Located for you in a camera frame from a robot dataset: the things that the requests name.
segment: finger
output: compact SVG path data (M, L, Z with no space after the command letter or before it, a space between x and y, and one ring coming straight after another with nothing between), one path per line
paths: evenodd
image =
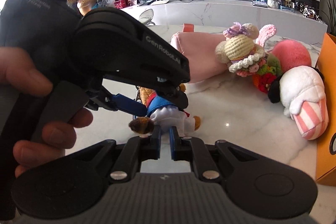
M34 96L48 95L53 84L40 73L29 54L14 47L0 48L0 84L11 84L17 90Z
M42 139L53 147L70 149L76 142L76 132L68 123L49 122L42 129Z
M93 121L93 115L91 111L86 108L82 108L78 111L75 116L70 120L70 124L72 124L75 128L83 128L89 126Z
M65 150L41 143L18 141L14 145L13 155L19 164L33 168L63 157Z
M29 170L28 167L25 167L23 165L19 165L15 168L15 177L18 178L20 175L22 175L25 171Z

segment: pink bunny ear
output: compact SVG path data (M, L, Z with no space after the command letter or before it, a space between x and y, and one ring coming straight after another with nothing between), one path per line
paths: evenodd
M256 40L256 44L265 47L265 43L267 40L269 40L271 37L274 37L277 33L277 28L274 25L266 25L261 28L259 31L259 37Z

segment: purple bow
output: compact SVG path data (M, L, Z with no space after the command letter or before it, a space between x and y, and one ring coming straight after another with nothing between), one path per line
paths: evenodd
M234 26L224 31L223 34L225 37L232 38L238 36L239 34L246 35L247 37L250 35L245 26L242 26L239 22L234 22L234 24Z

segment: orange box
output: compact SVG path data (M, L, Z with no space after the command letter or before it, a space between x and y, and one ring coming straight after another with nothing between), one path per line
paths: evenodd
M316 181L336 186L336 37L326 33L317 68L325 77L329 125L317 140Z

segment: striped plush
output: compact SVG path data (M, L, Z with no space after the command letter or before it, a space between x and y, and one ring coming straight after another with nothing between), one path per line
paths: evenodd
M299 115L293 115L303 138L314 140L327 129L329 117L325 99L318 103L305 101Z
M314 140L328 125L326 94L319 73L308 66L288 70L280 79L284 114L295 120L303 138Z

